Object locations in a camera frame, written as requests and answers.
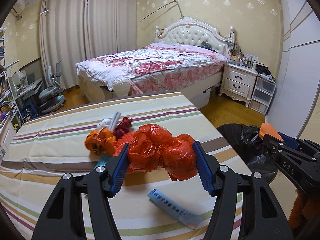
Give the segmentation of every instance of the blue gripper pad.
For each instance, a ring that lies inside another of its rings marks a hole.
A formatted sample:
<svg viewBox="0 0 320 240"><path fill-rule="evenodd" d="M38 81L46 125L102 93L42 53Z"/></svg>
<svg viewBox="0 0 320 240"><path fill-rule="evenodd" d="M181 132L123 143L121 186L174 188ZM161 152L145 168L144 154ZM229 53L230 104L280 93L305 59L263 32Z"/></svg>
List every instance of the blue gripper pad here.
<svg viewBox="0 0 320 240"><path fill-rule="evenodd" d="M213 186L213 175L209 169L207 161L204 158L206 154L199 141L195 141L192 144L192 148L196 153L196 167L202 182L204 190L206 190L209 195L213 195L214 186Z"/></svg>
<svg viewBox="0 0 320 240"><path fill-rule="evenodd" d="M285 135L283 133L280 133L280 132L278 132L278 134L281 136L281 138L283 139L284 144L287 147L289 147L291 149L294 149L294 150L296 150L298 148L298 144L297 144L295 139L293 139L290 136L287 136L287 135Z"/></svg>
<svg viewBox="0 0 320 240"><path fill-rule="evenodd" d="M121 189L124 176L127 173L127 169L129 167L129 161L127 152L129 149L129 143L125 144L121 153L120 153L120 161L115 169L115 172L112 175L112 186L110 189L111 195L115 196Z"/></svg>

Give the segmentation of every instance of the tufted headboard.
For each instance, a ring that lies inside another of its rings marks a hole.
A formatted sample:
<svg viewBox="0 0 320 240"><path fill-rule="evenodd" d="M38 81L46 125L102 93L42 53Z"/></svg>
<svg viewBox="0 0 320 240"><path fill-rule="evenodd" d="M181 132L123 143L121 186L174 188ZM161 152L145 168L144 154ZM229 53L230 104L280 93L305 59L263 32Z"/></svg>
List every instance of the tufted headboard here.
<svg viewBox="0 0 320 240"><path fill-rule="evenodd" d="M235 32L234 27L230 27L230 31ZM185 45L201 46L201 43L206 41L211 45L212 49L230 58L227 46L228 38L221 36L216 28L191 17L186 16L178 20L168 28L165 28L160 36L159 33L160 29L157 26L155 42L175 41Z"/></svg>

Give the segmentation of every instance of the drawer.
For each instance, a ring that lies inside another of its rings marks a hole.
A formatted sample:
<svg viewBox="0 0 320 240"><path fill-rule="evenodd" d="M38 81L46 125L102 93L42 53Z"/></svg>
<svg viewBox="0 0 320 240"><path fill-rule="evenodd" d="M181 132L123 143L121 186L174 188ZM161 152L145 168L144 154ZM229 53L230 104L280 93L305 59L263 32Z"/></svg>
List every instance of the drawer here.
<svg viewBox="0 0 320 240"><path fill-rule="evenodd" d="M250 82L252 79L252 75L246 72L242 72L240 70L228 67L226 69L227 76L226 78L237 81L241 84L250 86Z"/></svg>
<svg viewBox="0 0 320 240"><path fill-rule="evenodd" d="M250 87L226 78L223 89L247 98Z"/></svg>

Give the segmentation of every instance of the trash can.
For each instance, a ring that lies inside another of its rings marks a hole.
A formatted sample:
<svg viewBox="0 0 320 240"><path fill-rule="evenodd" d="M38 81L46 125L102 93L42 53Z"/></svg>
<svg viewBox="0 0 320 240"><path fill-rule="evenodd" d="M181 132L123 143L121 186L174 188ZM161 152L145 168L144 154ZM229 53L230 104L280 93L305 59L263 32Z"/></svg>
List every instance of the trash can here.
<svg viewBox="0 0 320 240"><path fill-rule="evenodd" d="M248 168L260 172L270 184L276 177L278 169L273 164L272 150L262 144L259 137L260 127L229 123L219 126L217 130L237 152Z"/></svg>

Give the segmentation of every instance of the bed frame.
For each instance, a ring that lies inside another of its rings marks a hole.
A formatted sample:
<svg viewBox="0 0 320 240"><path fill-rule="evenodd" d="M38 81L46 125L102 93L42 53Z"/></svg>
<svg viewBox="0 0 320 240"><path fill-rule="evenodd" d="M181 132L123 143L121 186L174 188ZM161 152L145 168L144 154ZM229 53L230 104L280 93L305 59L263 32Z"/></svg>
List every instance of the bed frame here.
<svg viewBox="0 0 320 240"><path fill-rule="evenodd" d="M229 37L235 39L234 36L232 36L234 32L234 27L230 27ZM201 46L201 43L206 41L211 45L212 49L230 59L227 45L228 38L221 36L216 28L188 16L178 20L168 28L165 28L163 33L160 33L159 26L156 26L155 42L162 41L174 41L185 45L197 46ZM180 92L186 98L191 99L202 93L202 91L205 91L219 83L221 80L222 72L218 72L215 75L196 82L189 87L181 89ZM127 96L131 88L129 80L118 81L117 84L114 84L113 92L109 92L106 87L100 87L93 82L85 80L81 76L78 76L78 81L81 92L91 103L104 101L110 98Z"/></svg>

